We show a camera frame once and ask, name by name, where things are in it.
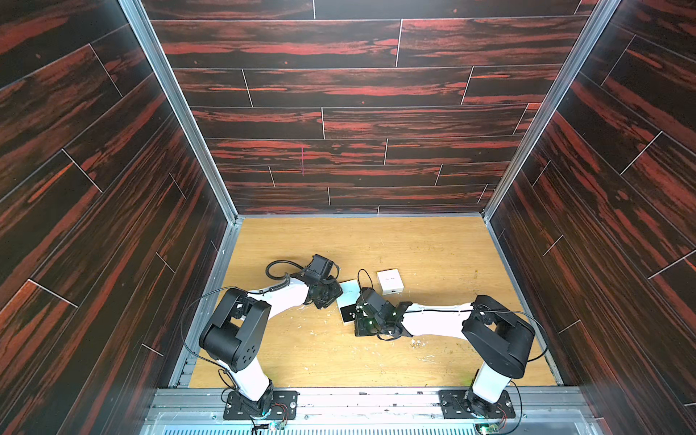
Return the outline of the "white jewelry box sleeve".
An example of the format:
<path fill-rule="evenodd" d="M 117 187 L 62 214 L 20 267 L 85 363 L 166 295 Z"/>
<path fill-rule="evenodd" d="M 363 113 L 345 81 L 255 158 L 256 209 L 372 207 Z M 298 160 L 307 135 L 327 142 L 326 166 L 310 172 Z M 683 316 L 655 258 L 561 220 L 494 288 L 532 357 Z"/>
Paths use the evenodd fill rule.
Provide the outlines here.
<path fill-rule="evenodd" d="M 344 308 L 348 306 L 354 306 L 357 299 L 360 297 L 360 285 L 357 279 L 344 281 L 340 284 L 343 293 L 336 299 L 337 306 L 339 308 Z"/>

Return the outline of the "white jewelry box drawer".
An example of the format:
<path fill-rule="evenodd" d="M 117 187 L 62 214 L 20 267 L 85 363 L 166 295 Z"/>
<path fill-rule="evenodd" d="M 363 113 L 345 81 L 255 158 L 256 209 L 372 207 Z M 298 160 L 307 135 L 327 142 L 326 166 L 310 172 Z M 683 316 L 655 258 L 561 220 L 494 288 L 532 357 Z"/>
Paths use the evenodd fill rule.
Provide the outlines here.
<path fill-rule="evenodd" d="M 356 304 L 348 304 L 348 306 L 340 306 L 339 312 L 343 324 L 350 324 L 356 319 L 357 309 Z"/>

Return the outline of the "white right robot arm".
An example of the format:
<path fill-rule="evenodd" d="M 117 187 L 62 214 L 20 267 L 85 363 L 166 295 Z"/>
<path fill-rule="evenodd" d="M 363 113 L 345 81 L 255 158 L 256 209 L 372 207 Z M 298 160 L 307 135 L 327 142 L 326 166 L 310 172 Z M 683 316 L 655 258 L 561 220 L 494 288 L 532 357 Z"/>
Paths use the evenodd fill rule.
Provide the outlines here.
<path fill-rule="evenodd" d="M 355 334 L 384 340 L 424 335 L 465 340 L 483 360 L 469 400 L 495 404 L 511 380 L 524 376 L 536 331 L 488 295 L 459 306 L 395 306 L 365 287 L 356 301 Z"/>

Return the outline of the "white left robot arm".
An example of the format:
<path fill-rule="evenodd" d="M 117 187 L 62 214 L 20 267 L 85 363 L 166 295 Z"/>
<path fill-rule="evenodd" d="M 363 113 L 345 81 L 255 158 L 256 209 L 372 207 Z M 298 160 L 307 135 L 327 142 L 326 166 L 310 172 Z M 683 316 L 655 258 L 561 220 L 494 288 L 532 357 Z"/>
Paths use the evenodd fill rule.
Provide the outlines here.
<path fill-rule="evenodd" d="M 230 373 L 245 401 L 266 411 L 273 391 L 257 355 L 268 321 L 297 306 L 331 306 L 343 294 L 335 279 L 306 284 L 288 277 L 255 292 L 228 289 L 199 336 L 199 347 Z"/>

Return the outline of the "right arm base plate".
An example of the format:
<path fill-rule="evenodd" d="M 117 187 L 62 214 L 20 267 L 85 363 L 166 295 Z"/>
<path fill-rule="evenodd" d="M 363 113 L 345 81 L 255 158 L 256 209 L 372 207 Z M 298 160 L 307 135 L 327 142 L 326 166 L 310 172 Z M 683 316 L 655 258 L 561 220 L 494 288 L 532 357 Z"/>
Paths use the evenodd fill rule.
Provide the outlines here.
<path fill-rule="evenodd" d="M 487 402 L 469 389 L 438 391 L 440 409 L 446 420 L 511 420 L 516 417 L 509 393 L 504 390 L 496 402 Z"/>

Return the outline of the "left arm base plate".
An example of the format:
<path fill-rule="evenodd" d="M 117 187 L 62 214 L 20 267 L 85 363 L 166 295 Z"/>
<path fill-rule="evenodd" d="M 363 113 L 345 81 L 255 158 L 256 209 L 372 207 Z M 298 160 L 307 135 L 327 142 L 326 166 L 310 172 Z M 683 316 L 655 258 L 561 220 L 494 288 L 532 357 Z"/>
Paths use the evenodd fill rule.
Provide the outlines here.
<path fill-rule="evenodd" d="M 297 416 L 298 391 L 266 391 L 258 401 L 252 401 L 238 391 L 231 391 L 226 399 L 223 420 L 291 421 Z"/>

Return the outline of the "aluminium front rail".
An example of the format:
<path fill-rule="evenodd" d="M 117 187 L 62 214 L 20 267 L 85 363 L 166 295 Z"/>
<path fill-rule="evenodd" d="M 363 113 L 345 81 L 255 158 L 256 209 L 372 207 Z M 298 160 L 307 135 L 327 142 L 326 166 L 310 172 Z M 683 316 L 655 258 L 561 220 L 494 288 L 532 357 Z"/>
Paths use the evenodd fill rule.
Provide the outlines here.
<path fill-rule="evenodd" d="M 155 394 L 143 434 L 600 434 L 576 387 L 507 388 L 513 411 L 472 417 L 456 388 L 297 388 L 266 418 L 224 402 L 221 389 Z"/>

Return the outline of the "aluminium frame rail left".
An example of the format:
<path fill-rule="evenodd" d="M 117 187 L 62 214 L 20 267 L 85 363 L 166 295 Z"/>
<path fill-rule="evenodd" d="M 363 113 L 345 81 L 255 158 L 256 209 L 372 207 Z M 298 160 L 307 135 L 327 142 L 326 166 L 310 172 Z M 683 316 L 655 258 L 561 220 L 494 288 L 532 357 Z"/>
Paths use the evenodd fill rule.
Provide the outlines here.
<path fill-rule="evenodd" d="M 170 103 L 173 113 L 199 162 L 201 170 L 206 176 L 217 198 L 217 202 L 221 206 L 223 214 L 229 223 L 235 224 L 239 217 L 237 209 L 143 4 L 137 0 L 119 0 L 118 3 Z"/>

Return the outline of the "aluminium frame rail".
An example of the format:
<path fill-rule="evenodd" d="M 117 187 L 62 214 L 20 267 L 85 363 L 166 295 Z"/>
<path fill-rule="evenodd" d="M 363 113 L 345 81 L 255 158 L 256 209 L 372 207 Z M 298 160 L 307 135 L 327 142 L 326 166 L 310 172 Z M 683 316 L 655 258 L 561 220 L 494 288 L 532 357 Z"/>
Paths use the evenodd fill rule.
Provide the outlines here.
<path fill-rule="evenodd" d="M 217 202 L 221 206 L 223 214 L 229 223 L 235 224 L 239 217 L 237 209 L 143 4 L 137 0 L 119 0 L 118 3 L 170 103 L 173 113 L 199 162 L 201 170 L 206 176 L 217 198 Z"/>
<path fill-rule="evenodd" d="M 551 118 L 562 103 L 567 91 L 574 79 L 579 74 L 582 66 L 591 54 L 600 36 L 605 31 L 616 9 L 621 4 L 620 0 L 599 1 L 596 8 L 589 16 L 585 26 L 572 47 L 567 60 L 559 71 L 556 81 L 552 84 L 547 96 L 538 110 L 529 129 L 525 133 L 518 150 L 513 156 L 509 167 L 504 173 L 498 188 L 495 190 L 489 204 L 484 208 L 482 217 L 489 227 L 496 210 L 505 198 L 516 177 L 522 170 L 527 158 L 533 152 L 538 140 L 547 128 Z"/>

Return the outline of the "aluminium frame rail right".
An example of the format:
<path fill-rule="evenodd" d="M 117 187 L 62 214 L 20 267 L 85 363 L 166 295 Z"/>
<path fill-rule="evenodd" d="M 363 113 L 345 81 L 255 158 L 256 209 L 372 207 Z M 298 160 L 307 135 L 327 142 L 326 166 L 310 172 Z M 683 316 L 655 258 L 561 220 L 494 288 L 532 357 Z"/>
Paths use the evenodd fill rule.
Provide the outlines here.
<path fill-rule="evenodd" d="M 585 26 L 572 47 L 567 60 L 559 71 L 556 81 L 552 84 L 547 96 L 538 110 L 529 129 L 525 133 L 518 150 L 513 156 L 509 167 L 504 173 L 498 188 L 495 190 L 489 204 L 484 208 L 482 217 L 489 227 L 496 210 L 505 198 L 516 177 L 522 170 L 527 158 L 533 152 L 538 140 L 547 128 L 551 118 L 562 103 L 567 91 L 574 79 L 579 74 L 582 66 L 591 54 L 600 36 L 605 31 L 616 9 L 621 4 L 620 0 L 599 1 L 596 8 L 589 16 Z"/>

